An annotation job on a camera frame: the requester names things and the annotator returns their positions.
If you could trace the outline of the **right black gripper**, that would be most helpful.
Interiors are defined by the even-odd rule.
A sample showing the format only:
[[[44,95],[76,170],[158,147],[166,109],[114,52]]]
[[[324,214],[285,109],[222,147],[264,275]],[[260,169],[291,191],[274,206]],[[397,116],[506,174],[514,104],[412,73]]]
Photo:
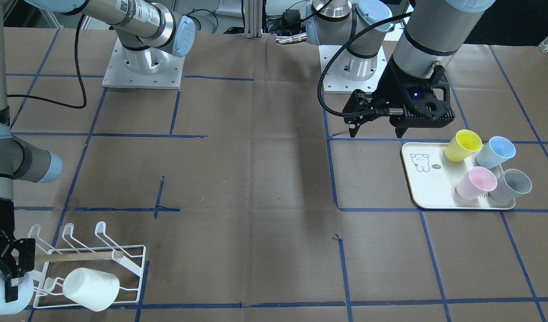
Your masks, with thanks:
[[[18,299],[19,279],[34,269],[36,240],[22,238],[15,240],[14,204],[0,198],[0,265],[4,264],[4,299],[13,302]]]

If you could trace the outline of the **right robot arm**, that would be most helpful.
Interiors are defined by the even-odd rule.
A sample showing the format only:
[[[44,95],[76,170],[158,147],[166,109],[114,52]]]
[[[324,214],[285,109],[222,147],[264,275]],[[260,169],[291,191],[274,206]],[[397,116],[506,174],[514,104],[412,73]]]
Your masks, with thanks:
[[[8,100],[38,100],[71,109],[87,106],[85,84],[79,63],[80,31],[76,31],[74,63],[82,95],[80,104],[69,104],[30,92],[8,93],[4,61],[4,21],[6,10],[0,0],[0,305],[18,305],[22,310],[33,294],[28,273],[36,261],[36,241],[15,236],[14,181],[48,183],[62,171],[61,158],[21,140],[13,134],[15,122],[10,116]],[[130,50],[153,50],[164,57],[185,57],[195,39],[196,24],[188,15],[151,0],[31,0],[39,10],[64,16],[79,15],[78,27],[90,17],[110,25],[119,32],[121,43]]]

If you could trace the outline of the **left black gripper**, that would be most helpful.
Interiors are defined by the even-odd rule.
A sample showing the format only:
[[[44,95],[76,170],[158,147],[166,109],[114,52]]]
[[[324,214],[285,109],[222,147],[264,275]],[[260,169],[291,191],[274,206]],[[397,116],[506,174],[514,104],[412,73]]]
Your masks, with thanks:
[[[401,113],[390,115],[393,108],[400,108]],[[455,119],[442,64],[433,63],[432,75],[421,79],[404,72],[394,59],[387,63],[374,94],[354,90],[343,113],[354,114],[344,117],[350,137],[356,137],[362,124],[385,116],[390,116],[399,139],[409,128],[441,128]]]

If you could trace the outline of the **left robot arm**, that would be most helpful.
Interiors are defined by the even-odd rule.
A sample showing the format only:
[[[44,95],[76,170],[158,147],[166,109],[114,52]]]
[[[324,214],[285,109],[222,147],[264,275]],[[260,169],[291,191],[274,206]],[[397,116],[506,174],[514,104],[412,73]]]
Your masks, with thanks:
[[[343,119],[350,137],[389,118],[398,138],[409,128],[455,119],[446,69],[492,0],[416,0],[395,16],[380,0],[311,0],[309,43],[338,46],[319,78],[322,108]]]

